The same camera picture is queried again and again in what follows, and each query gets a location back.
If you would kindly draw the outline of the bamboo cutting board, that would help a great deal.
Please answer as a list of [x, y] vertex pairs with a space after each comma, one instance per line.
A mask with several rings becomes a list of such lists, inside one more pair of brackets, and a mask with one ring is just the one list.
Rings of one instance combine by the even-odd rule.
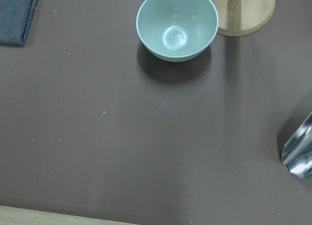
[[59, 213], [44, 212], [9, 206], [0, 206], [1, 225], [129, 225], [129, 223], [108, 221]]

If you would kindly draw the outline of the steel scoop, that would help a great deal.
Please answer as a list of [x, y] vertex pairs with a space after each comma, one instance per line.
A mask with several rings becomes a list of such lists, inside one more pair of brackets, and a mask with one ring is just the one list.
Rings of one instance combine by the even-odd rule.
[[312, 180], [312, 114], [284, 145], [281, 160], [285, 168], [296, 177]]

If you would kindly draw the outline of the grey folded cloth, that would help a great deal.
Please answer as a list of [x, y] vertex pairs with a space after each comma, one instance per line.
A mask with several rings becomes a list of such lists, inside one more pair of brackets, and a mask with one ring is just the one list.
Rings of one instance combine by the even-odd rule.
[[0, 43], [26, 43], [38, 0], [0, 0]]

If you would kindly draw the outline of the wooden cup tree stand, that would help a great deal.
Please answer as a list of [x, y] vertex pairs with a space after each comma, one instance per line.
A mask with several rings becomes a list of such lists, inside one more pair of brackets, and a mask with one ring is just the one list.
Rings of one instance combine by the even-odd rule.
[[275, 0], [212, 0], [219, 16], [218, 33], [240, 37], [264, 27], [273, 15]]

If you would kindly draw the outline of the light green bowl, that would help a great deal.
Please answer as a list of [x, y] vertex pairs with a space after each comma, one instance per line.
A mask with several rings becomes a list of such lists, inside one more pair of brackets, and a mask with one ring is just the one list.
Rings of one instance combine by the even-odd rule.
[[142, 44], [168, 62], [197, 57], [212, 43], [218, 26], [212, 0], [145, 0], [136, 16]]

